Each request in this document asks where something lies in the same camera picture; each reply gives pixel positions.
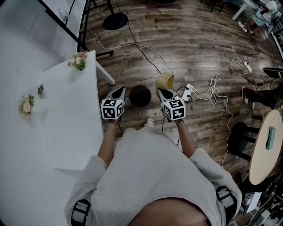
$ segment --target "wooden floor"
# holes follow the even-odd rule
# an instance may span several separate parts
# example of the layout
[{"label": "wooden floor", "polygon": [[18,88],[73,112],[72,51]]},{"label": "wooden floor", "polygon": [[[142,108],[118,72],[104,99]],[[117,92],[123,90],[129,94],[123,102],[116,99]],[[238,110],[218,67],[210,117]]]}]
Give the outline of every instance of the wooden floor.
[{"label": "wooden floor", "polygon": [[[161,56],[175,74],[175,89],[190,83],[199,92],[205,93],[208,89],[211,76],[221,68],[228,66],[234,57],[247,60],[249,53],[256,53],[257,48],[250,35],[244,33],[237,21],[231,18],[237,9],[225,6],[219,14],[218,6],[210,13],[211,5],[208,2],[200,3],[199,0],[177,0],[173,4],[155,4],[150,0],[117,0],[120,9],[127,14],[130,27],[137,42],[146,45]],[[113,1],[113,8],[118,8]],[[88,27],[97,34],[99,41],[106,48],[113,48],[128,43],[133,43],[128,26],[120,30],[108,31],[102,27],[103,20],[110,14],[109,9],[98,8],[90,12]],[[241,20],[248,21],[248,14],[244,12]],[[257,75],[258,81],[268,81],[269,78],[262,70],[264,67],[281,67],[281,58],[273,39],[266,32],[260,31],[254,36],[258,45],[259,54],[249,57],[249,65]],[[105,50],[98,44],[95,36],[87,32],[86,46],[97,53]],[[147,48],[142,51],[161,72],[169,70],[163,60]],[[123,114],[122,130],[133,127],[141,128],[146,117],[152,117],[155,128],[161,130],[163,114],[160,111],[160,101],[155,95],[155,80],[158,71],[139,52],[135,45],[115,49],[114,56],[104,56],[98,62],[116,80],[117,85],[112,87],[99,79],[99,98],[102,100],[114,88],[125,86],[127,97],[125,113]],[[247,73],[239,65],[234,65],[237,73]],[[234,74],[230,68],[219,73],[221,80],[217,83],[216,91],[219,95],[226,95],[228,110],[233,114],[229,127],[243,121],[249,126],[260,127],[260,121],[252,118],[253,115],[265,116],[270,109],[256,103],[254,110],[242,102],[240,90],[242,86],[255,88],[240,75]],[[247,75],[254,80],[254,75]],[[152,100],[145,108],[134,107],[129,101],[129,92],[136,85],[147,86],[152,93]],[[269,89],[270,83],[259,89]],[[189,131],[200,147],[219,164],[227,151],[226,138],[229,135],[227,123],[230,119],[225,110],[226,99],[218,98],[212,105],[209,100],[200,100],[194,94],[193,100],[187,103],[187,115],[184,120]],[[164,132],[177,142],[179,135],[173,122],[165,120]],[[248,162],[230,154],[224,162],[224,168],[232,176],[239,171],[243,177],[248,171]]]}]

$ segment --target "white power cord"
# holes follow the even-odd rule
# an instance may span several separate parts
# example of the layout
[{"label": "white power cord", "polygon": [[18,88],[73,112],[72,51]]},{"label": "white power cord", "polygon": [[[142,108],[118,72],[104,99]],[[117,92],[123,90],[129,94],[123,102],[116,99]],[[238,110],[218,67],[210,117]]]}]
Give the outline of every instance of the white power cord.
[{"label": "white power cord", "polygon": [[91,29],[89,29],[88,27],[86,27],[85,25],[84,25],[84,27],[85,27],[86,29],[88,29],[91,33],[93,33],[93,34],[95,35],[98,44],[101,45],[101,47],[104,48],[105,50],[119,49],[119,48],[121,48],[121,47],[125,47],[125,46],[128,46],[128,45],[138,45],[138,46],[141,46],[141,47],[145,47],[145,48],[150,49],[151,51],[153,51],[154,53],[156,53],[158,56],[161,57],[161,59],[164,61],[165,65],[166,65],[166,67],[167,67],[167,68],[172,72],[172,74],[173,74],[173,71],[170,69],[170,67],[167,66],[166,61],[163,59],[163,57],[162,57],[159,53],[155,52],[153,49],[149,48],[148,46],[140,45],[140,44],[136,44],[136,43],[130,43],[130,44],[126,44],[126,45],[117,46],[117,47],[114,47],[114,48],[105,48],[105,47],[99,42],[97,35],[96,35]]},{"label": "white power cord", "polygon": [[[235,65],[235,64],[233,64],[233,61],[234,61],[235,59],[237,59],[237,64],[239,64],[242,68],[246,68],[246,66],[241,65],[241,62],[240,62],[240,61],[242,61],[242,62],[244,62],[244,61],[243,61],[242,59],[238,58],[238,57],[233,58],[232,61],[231,61],[231,63],[230,63],[230,65],[227,66],[226,68],[231,67],[231,70],[232,70],[235,74],[237,74],[237,75],[242,75],[242,74],[236,73],[236,72],[233,70],[233,68],[232,68],[232,65]],[[223,68],[223,69],[221,69],[220,71],[218,71],[218,72],[216,72],[216,73],[214,73],[214,74],[212,75],[212,77],[211,77],[211,79],[210,79],[210,84],[209,84],[208,90],[207,90],[207,92],[206,92],[205,94],[202,94],[202,93],[198,92],[194,87],[192,88],[192,92],[197,96],[197,98],[199,98],[199,99],[201,99],[201,100],[210,100],[210,103],[211,103],[212,105],[215,105],[215,104],[217,103],[216,96],[221,97],[221,98],[226,98],[226,99],[227,99],[225,109],[226,109],[226,111],[231,115],[231,118],[229,119],[229,121],[228,121],[228,123],[227,123],[227,128],[229,129],[229,136],[228,136],[227,139],[226,139],[227,152],[226,152],[225,157],[224,157],[224,159],[223,159],[223,161],[222,161],[222,163],[221,163],[222,168],[223,168],[223,162],[225,161],[226,156],[227,156],[227,154],[228,154],[228,150],[229,150],[229,147],[228,147],[228,138],[231,136],[231,130],[230,130],[230,128],[229,128],[229,122],[230,122],[231,119],[233,118],[233,114],[232,114],[230,111],[228,111],[228,109],[227,109],[227,106],[228,106],[228,97],[227,97],[227,96],[220,96],[220,95],[218,95],[218,94],[216,93],[216,91],[215,91],[215,87],[216,87],[216,83],[220,80],[219,72],[223,71],[223,70],[226,69],[226,68]],[[252,72],[249,72],[249,73],[246,73],[246,74],[243,74],[243,75],[247,75],[247,74],[254,74],[254,76],[255,76],[255,78],[256,78],[256,84],[257,84],[257,77],[256,77],[256,74],[255,74],[255,73],[252,73]],[[196,94],[196,92],[197,92],[199,95],[204,96],[204,95],[206,95],[206,94],[209,92],[210,87],[211,87],[211,94],[210,94],[210,96],[209,96],[208,98],[201,98],[201,97],[199,97],[199,96]]]}]

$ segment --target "round black base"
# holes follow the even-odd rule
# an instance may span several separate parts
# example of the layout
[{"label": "round black base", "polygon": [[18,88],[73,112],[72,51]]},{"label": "round black base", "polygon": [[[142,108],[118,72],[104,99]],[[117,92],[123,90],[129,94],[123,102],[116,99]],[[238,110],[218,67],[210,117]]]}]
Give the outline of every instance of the round black base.
[{"label": "round black base", "polygon": [[104,22],[103,27],[106,30],[117,30],[124,27],[128,23],[128,17],[123,13],[115,13],[108,16]]},{"label": "round black base", "polygon": [[231,129],[231,135],[228,138],[228,150],[231,154],[237,154],[246,148],[248,142],[241,140],[241,136],[249,136],[249,132],[243,131],[245,127],[247,127],[245,123],[238,122]]},{"label": "round black base", "polygon": [[136,86],[131,89],[129,98],[133,105],[141,108],[149,104],[151,92],[145,86]]},{"label": "round black base", "polygon": [[175,2],[176,0],[152,0],[152,1],[156,3],[169,4]]}]

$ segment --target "wooden round tabletop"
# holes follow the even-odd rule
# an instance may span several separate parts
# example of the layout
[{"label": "wooden round tabletop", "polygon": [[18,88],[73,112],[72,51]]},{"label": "wooden round tabletop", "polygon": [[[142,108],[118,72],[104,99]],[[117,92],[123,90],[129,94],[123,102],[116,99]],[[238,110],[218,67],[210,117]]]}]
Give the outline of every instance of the wooden round tabletop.
[{"label": "wooden round tabletop", "polygon": [[[267,150],[269,128],[276,129],[273,147]],[[249,165],[249,180],[258,185],[268,177],[278,159],[283,138],[282,117],[277,110],[272,110],[264,118],[258,133],[255,149]]]}]

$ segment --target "chair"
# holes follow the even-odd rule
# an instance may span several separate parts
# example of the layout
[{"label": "chair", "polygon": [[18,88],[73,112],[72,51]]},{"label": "chair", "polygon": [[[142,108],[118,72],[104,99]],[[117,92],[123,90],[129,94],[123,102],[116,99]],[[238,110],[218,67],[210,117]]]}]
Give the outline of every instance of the chair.
[{"label": "chair", "polygon": [[218,3],[220,5],[220,10],[219,10],[219,13],[221,13],[224,5],[227,3],[226,0],[212,0],[213,1],[213,4],[212,4],[212,8],[210,10],[210,12],[212,12],[214,6],[216,5],[216,3]]}]

